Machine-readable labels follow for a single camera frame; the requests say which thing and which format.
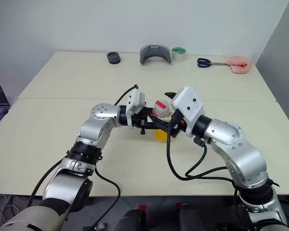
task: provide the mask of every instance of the white wall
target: white wall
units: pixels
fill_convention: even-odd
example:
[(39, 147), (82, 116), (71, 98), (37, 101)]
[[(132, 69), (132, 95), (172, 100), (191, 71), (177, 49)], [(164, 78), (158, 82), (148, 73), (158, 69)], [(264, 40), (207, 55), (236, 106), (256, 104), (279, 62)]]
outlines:
[(289, 119), (289, 4), (257, 67)]
[(288, 0), (0, 0), (0, 82), (18, 96), (56, 51), (146, 44), (257, 61)]

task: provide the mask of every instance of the tape roll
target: tape roll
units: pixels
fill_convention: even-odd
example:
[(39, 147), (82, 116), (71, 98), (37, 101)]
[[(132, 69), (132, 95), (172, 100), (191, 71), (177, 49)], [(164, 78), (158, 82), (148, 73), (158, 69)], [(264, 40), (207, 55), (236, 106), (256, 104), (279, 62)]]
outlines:
[(186, 58), (186, 50), (182, 47), (175, 47), (171, 50), (171, 59), (177, 63), (181, 63)]

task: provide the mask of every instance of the yellow object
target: yellow object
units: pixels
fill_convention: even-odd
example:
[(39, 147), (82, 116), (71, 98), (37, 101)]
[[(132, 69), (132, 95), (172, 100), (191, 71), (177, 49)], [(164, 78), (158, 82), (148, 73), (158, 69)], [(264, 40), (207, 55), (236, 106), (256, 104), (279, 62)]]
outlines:
[(166, 142), (167, 141), (167, 133), (158, 129), (154, 130), (155, 139), (159, 142)]

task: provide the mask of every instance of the scissors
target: scissors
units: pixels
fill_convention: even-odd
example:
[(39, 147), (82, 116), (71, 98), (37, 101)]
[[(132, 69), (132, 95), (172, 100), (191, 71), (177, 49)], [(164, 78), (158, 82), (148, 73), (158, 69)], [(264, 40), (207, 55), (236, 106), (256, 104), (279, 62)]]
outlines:
[(209, 59), (204, 59), (204, 58), (197, 59), (197, 66), (198, 67), (206, 68), (206, 67), (210, 67), (212, 65), (226, 65), (226, 66), (229, 66), (228, 64), (224, 64), (224, 63), (212, 63)]

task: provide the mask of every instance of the gray plastic object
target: gray plastic object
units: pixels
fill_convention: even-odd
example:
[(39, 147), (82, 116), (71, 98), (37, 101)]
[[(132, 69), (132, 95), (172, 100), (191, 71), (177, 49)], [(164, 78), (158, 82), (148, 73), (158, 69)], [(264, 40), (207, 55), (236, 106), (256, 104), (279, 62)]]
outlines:
[(107, 59), (111, 64), (118, 64), (121, 62), (118, 52), (112, 51), (107, 54)]
[(161, 57), (171, 64), (170, 51), (162, 45), (146, 45), (140, 49), (140, 63), (144, 64), (148, 58)]

